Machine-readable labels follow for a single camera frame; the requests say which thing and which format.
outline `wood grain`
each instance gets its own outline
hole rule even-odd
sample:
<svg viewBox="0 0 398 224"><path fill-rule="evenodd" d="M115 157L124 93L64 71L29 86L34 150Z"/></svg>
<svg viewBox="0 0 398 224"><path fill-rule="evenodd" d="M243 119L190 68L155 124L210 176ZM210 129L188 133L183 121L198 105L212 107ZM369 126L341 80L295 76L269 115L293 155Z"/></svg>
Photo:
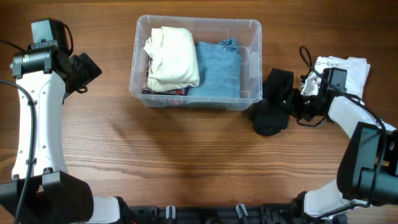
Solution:
<svg viewBox="0 0 398 224"><path fill-rule="evenodd" d="M0 39L27 46L30 22L51 17L72 30L75 54L86 52L103 74L88 93L63 105L63 151L71 175L94 194L129 205L204 206L289 202L336 178L349 141L336 124L305 128L290 119L265 138L247 114L146 108L128 92L136 21L143 14L257 19L263 74L307 72L299 56L365 57L366 104L398 126L397 1L174 1L0 5ZM0 45L0 78L12 80L14 50ZM17 91L0 87L0 182L8 182L19 135ZM398 222L397 207L357 209L350 223ZM0 223L12 217L0 210Z"/></svg>

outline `clear plastic container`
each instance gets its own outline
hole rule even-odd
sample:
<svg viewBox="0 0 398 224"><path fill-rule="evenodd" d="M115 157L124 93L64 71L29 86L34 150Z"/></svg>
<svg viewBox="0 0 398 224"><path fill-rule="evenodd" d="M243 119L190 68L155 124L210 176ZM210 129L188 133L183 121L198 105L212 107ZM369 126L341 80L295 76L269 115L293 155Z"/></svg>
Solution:
<svg viewBox="0 0 398 224"><path fill-rule="evenodd" d="M241 97L195 97L141 94L146 79L148 56L143 49L152 28L162 26L186 28L193 41L217 44L236 37L242 56ZM137 21L130 77L130 94L152 107L184 106L246 110L262 98L262 33L261 24L254 19L206 19L170 16L141 16Z"/></svg>

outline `red plaid fabric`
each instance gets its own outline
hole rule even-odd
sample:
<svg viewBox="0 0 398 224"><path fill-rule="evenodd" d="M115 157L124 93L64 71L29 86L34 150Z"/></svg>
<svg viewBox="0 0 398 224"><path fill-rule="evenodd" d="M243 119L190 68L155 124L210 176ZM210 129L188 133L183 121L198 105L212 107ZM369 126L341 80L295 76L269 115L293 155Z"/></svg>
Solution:
<svg viewBox="0 0 398 224"><path fill-rule="evenodd" d="M142 94L152 94L152 95L173 95L173 96L186 96L187 95L187 88L182 88L178 90L170 90L164 92L155 92L148 88L148 75L150 65L152 65L152 58L148 58L148 66L147 66L147 78L145 79L144 86L142 87Z"/></svg>

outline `folded white shirt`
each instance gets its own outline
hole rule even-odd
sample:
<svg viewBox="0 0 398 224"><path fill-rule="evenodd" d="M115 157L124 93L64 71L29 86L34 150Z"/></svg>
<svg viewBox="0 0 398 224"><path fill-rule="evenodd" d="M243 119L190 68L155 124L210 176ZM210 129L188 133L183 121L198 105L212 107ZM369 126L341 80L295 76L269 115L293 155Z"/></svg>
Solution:
<svg viewBox="0 0 398 224"><path fill-rule="evenodd" d="M199 69L192 34L184 28L152 29L144 50L152 58L148 88L169 91L199 85Z"/></svg>
<svg viewBox="0 0 398 224"><path fill-rule="evenodd" d="M362 98L363 88L371 68L365 58L349 57L346 60L338 57L318 57L315 62L315 70L323 72L325 68L341 68L347 70L346 89L347 93ZM302 87L302 95L312 96L318 94L321 79L311 72Z"/></svg>

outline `black cloth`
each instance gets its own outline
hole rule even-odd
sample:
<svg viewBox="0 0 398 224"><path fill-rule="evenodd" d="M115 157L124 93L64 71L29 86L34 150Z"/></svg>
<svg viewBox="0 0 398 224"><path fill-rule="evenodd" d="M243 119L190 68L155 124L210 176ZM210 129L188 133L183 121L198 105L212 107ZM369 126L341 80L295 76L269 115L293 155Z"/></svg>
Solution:
<svg viewBox="0 0 398 224"><path fill-rule="evenodd" d="M273 68L262 85L262 100L250 112L253 129L261 136L272 136L287 128L288 108L293 91L293 72Z"/></svg>

